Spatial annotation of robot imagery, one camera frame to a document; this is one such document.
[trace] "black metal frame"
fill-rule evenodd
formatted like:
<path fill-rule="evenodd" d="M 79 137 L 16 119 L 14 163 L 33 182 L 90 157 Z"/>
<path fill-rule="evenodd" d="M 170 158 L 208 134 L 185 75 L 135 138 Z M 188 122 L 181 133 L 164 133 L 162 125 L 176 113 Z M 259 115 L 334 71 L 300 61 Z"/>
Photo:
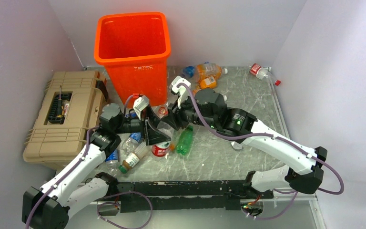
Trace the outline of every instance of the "black metal frame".
<path fill-rule="evenodd" d="M 244 183 L 244 180 L 118 182 L 116 186 L 117 192 L 137 191 L 148 196 L 154 210 L 202 208 L 240 210 L 241 199 L 256 199 L 259 195 L 244 186 Z M 261 193 L 261 198 L 273 197 L 272 191 Z M 115 198 L 108 198 L 99 201 L 114 200 Z M 150 210 L 147 201 L 136 194 L 122 195 L 120 201 L 122 213 Z"/>

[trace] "marble surface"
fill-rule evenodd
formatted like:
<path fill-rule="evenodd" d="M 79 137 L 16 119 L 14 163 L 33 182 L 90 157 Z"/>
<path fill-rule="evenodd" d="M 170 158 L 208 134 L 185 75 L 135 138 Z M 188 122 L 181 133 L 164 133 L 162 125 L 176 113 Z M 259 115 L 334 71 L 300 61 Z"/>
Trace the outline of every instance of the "marble surface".
<path fill-rule="evenodd" d="M 215 88 L 216 92 L 227 96 L 227 105 L 252 113 L 273 130 L 284 134 L 270 86 L 251 76 L 248 67 L 227 68 L 228 74 L 218 80 Z M 99 70 L 108 78 L 102 67 L 89 67 L 88 70 Z M 168 67 L 169 83 L 180 70 L 181 67 Z M 110 80 L 107 90 L 111 102 L 123 107 Z M 193 139 L 188 155 L 171 153 L 160 161 L 148 155 L 127 174 L 119 174 L 118 179 L 133 182 L 245 179 L 249 171 L 266 171 L 284 165 L 256 148 L 244 146 L 240 151 L 234 150 L 228 141 L 215 137 L 201 126 L 194 126 Z"/>

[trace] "tan toolbox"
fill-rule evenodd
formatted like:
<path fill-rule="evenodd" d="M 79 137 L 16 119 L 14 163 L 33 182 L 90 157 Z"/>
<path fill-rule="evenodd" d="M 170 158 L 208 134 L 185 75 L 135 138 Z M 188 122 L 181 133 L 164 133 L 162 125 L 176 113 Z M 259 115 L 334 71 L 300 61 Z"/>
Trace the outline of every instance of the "tan toolbox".
<path fill-rule="evenodd" d="M 98 71 L 55 72 L 44 90 L 39 116 L 26 138 L 23 159 L 62 169 L 82 150 L 88 128 L 99 125 L 107 104 L 106 79 Z M 64 117 L 56 116 L 61 86 Z"/>

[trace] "bottle label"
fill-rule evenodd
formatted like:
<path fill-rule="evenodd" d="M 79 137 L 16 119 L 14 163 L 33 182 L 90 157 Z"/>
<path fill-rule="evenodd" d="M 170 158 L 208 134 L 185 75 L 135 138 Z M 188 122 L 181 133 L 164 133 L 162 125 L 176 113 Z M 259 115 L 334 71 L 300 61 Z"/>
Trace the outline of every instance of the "bottle label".
<path fill-rule="evenodd" d="M 252 74 L 252 75 L 256 75 L 257 74 L 257 72 L 261 69 L 262 67 L 260 66 L 260 65 L 258 65 L 258 64 L 256 64 L 256 63 L 254 63 L 253 65 L 252 65 L 252 67 L 250 68 L 250 74 Z"/>
<path fill-rule="evenodd" d="M 162 157 L 168 152 L 170 142 L 162 142 L 152 146 L 152 153 L 155 156 Z"/>
<path fill-rule="evenodd" d="M 214 77 L 208 77 L 207 79 L 204 80 L 205 85 L 209 86 L 211 83 L 214 83 L 215 79 Z"/>
<path fill-rule="evenodd" d="M 168 109 L 164 105 L 162 105 L 161 107 L 159 107 L 159 110 L 158 110 L 158 117 L 159 118 L 162 118 L 162 117 L 164 117 L 167 114 L 168 114 Z"/>
<path fill-rule="evenodd" d="M 114 152 L 112 152 L 112 154 L 110 154 L 110 156 L 104 161 L 111 161 L 111 160 L 118 160 L 118 150 L 115 150 Z"/>
<path fill-rule="evenodd" d="M 137 114 L 135 112 L 132 112 L 130 114 L 126 114 L 125 117 L 130 117 L 130 118 L 135 118 L 137 116 Z"/>
<path fill-rule="evenodd" d="M 127 162 L 131 168 L 134 167 L 139 161 L 140 161 L 140 158 L 137 157 L 137 155 L 132 154 L 132 153 L 130 155 L 128 155 L 128 157 L 125 159 L 125 162 Z"/>
<path fill-rule="evenodd" d="M 132 133 L 130 134 L 130 138 L 134 139 L 135 141 L 139 142 L 141 140 L 141 133 Z"/>

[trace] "red bottle label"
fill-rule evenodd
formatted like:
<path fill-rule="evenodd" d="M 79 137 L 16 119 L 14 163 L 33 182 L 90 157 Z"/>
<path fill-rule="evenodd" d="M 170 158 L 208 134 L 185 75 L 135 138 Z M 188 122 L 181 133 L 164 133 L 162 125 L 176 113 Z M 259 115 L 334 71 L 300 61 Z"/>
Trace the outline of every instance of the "red bottle label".
<path fill-rule="evenodd" d="M 162 142 L 152 146 L 152 153 L 155 156 L 162 157 L 168 152 L 170 142 Z"/>
<path fill-rule="evenodd" d="M 250 74 L 253 74 L 253 75 L 256 75 L 257 74 L 257 72 L 259 71 L 259 69 L 261 69 L 262 67 L 260 66 L 260 65 L 258 65 L 258 64 L 256 64 L 256 63 L 254 63 L 253 65 L 252 65 L 252 67 L 250 68 Z"/>

